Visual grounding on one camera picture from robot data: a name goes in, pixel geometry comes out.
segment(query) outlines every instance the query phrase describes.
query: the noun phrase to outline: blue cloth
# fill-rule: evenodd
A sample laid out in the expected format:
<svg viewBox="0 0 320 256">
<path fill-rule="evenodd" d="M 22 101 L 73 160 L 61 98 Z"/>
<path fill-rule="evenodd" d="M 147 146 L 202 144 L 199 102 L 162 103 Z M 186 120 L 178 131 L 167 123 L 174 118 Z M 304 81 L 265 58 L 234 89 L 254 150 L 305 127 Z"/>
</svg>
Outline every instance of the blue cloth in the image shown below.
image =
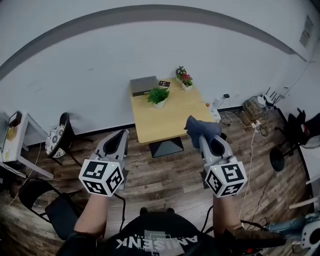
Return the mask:
<svg viewBox="0 0 320 256">
<path fill-rule="evenodd" d="M 186 133 L 191 137 L 192 145 L 194 148 L 199 149 L 199 137 L 204 135 L 207 142 L 210 144 L 215 138 L 215 135 L 220 136 L 222 133 L 221 127 L 216 122 L 204 122 L 195 119 L 190 115 L 186 121 Z"/>
</svg>

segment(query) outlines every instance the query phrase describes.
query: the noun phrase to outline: person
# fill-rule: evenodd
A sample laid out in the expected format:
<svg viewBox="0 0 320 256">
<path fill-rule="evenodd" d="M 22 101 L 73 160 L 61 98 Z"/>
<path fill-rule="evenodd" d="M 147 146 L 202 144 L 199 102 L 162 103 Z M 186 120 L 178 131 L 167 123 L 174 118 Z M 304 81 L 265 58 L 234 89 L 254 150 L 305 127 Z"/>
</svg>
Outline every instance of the person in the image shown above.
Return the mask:
<svg viewBox="0 0 320 256">
<path fill-rule="evenodd" d="M 140 210 L 140 216 L 120 233 L 97 245 L 106 228 L 109 197 L 92 194 L 71 234 L 57 256 L 225 256 L 230 251 L 212 236 L 200 232 L 192 223 L 169 208 L 166 212 Z M 213 196 L 215 237 L 225 229 L 241 228 L 231 196 Z"/>
</svg>

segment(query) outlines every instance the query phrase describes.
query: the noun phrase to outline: black chair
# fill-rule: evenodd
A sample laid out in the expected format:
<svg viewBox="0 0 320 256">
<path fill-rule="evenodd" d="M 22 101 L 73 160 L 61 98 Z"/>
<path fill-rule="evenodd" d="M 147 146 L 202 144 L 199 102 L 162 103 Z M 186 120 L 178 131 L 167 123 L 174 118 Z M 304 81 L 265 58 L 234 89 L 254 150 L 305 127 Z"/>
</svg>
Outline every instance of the black chair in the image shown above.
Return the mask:
<svg viewBox="0 0 320 256">
<path fill-rule="evenodd" d="M 64 129 L 60 132 L 57 132 L 57 134 L 54 133 L 53 136 L 52 132 L 56 131 L 60 127 L 63 127 Z M 54 147 L 50 146 L 50 143 L 53 139 L 56 140 L 54 141 Z M 75 140 L 86 141 L 91 143 L 93 142 L 93 140 L 89 138 L 75 135 L 70 123 L 70 115 L 69 113 L 65 112 L 60 117 L 59 126 L 52 129 L 48 136 L 48 139 L 45 142 L 45 151 L 47 153 L 47 158 L 50 158 L 59 165 L 62 165 L 62 163 L 59 162 L 58 159 L 62 159 L 68 154 L 80 167 L 82 167 L 82 165 L 77 161 L 77 159 L 74 158 L 70 151 L 70 147 L 73 141 Z"/>
<path fill-rule="evenodd" d="M 45 192 L 54 191 L 58 197 L 51 202 L 44 213 L 37 213 L 33 210 L 36 200 Z M 29 179 L 19 190 L 19 199 L 21 203 L 31 212 L 52 224 L 55 232 L 62 240 L 66 240 L 74 231 L 74 227 L 83 209 L 76 205 L 71 197 L 81 192 L 81 190 L 72 193 L 60 193 L 53 186 L 43 179 Z"/>
<path fill-rule="evenodd" d="M 299 108 L 297 110 L 299 115 L 295 117 L 293 114 L 289 114 L 288 122 L 284 129 L 275 128 L 275 130 L 281 131 L 285 137 L 285 140 L 270 152 L 271 165 L 277 172 L 280 172 L 285 167 L 285 156 L 292 156 L 294 150 L 299 146 L 306 149 L 320 147 L 320 114 L 306 122 L 305 111 L 301 111 Z M 282 153 L 280 148 L 286 143 L 289 143 L 290 150 Z"/>
</svg>

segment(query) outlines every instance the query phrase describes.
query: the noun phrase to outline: laptop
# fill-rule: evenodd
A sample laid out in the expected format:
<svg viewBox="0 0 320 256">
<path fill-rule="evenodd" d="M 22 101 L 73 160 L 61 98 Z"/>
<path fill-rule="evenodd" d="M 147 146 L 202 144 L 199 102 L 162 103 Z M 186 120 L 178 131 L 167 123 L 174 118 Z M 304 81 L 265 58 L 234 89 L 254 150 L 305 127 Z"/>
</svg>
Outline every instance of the laptop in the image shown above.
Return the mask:
<svg viewBox="0 0 320 256">
<path fill-rule="evenodd" d="M 9 121 L 5 116 L 5 114 L 0 112 L 0 148 L 1 148 L 0 150 L 1 152 L 3 152 L 4 150 L 8 128 L 9 128 Z"/>
</svg>

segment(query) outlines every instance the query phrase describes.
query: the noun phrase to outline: potted plant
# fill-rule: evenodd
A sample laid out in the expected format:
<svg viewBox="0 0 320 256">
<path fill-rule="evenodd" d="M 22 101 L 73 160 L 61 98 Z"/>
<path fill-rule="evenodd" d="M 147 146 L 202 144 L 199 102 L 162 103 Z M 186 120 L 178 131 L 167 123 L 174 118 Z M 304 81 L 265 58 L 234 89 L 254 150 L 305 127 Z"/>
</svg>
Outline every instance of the potted plant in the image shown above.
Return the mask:
<svg viewBox="0 0 320 256">
<path fill-rule="evenodd" d="M 179 68 L 175 71 L 175 78 L 178 82 L 182 81 L 182 76 L 187 74 L 186 69 L 183 66 L 179 66 Z"/>
<path fill-rule="evenodd" d="M 182 75 L 182 88 L 185 91 L 190 91 L 193 86 L 192 77 L 189 74 Z"/>
<path fill-rule="evenodd" d="M 148 102 L 152 102 L 157 109 L 161 109 L 169 96 L 169 91 L 166 88 L 153 88 L 148 92 Z"/>
</svg>

